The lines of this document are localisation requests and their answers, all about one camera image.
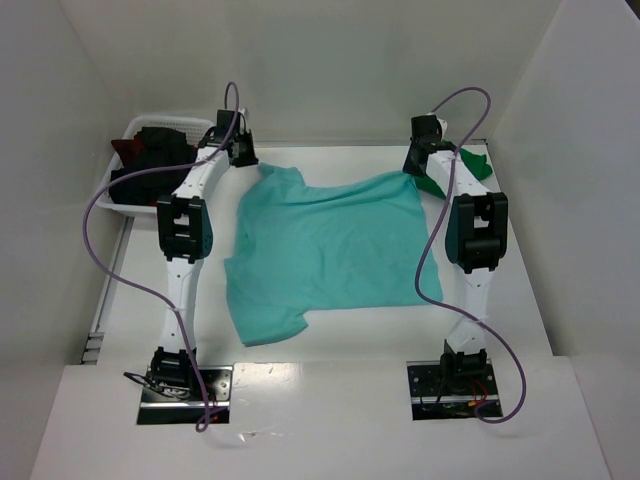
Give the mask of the teal t shirt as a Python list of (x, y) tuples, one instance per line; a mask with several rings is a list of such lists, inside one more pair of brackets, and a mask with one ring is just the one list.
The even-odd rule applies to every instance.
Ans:
[(237, 208), (226, 298), (241, 343), (287, 340), (309, 311), (440, 301), (419, 191), (399, 171), (315, 187), (296, 168), (262, 164)]

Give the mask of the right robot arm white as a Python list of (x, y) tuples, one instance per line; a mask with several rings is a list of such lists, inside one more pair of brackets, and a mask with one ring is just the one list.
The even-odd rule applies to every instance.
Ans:
[(461, 394), (487, 371), (480, 324), (487, 319), (493, 273), (506, 253), (508, 199), (476, 179), (445, 131), (446, 122), (433, 113), (413, 117), (403, 171), (451, 192), (445, 253), (456, 267), (456, 307), (463, 312), (445, 339), (440, 365), (448, 392)]

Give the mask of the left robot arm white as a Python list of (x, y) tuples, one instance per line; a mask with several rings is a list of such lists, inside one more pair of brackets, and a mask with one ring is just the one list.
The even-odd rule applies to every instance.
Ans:
[(198, 380), (194, 327), (197, 284), (214, 243), (206, 194), (229, 168), (257, 163), (246, 110), (220, 110), (197, 145), (194, 166), (172, 193), (158, 200), (156, 218), (169, 305), (150, 375), (163, 387), (192, 396), (206, 393)]

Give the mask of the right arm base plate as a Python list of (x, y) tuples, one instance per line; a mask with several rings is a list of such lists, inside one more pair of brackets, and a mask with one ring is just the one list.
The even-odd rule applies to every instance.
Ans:
[(463, 380), (454, 386), (443, 383), (437, 361), (408, 362), (406, 369), (414, 421), (474, 418), (477, 407), (489, 419), (503, 417), (490, 363), (477, 379)]

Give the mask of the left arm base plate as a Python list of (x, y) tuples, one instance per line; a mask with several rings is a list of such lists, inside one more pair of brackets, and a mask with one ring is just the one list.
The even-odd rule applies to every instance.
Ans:
[[(233, 367), (207, 366), (201, 375), (207, 389), (210, 409), (210, 424), (228, 424)], [(204, 401), (200, 393), (191, 393), (187, 387), (169, 386), (145, 376), (126, 372), (125, 376), (142, 387), (137, 425), (181, 425), (197, 424), (204, 416)]]

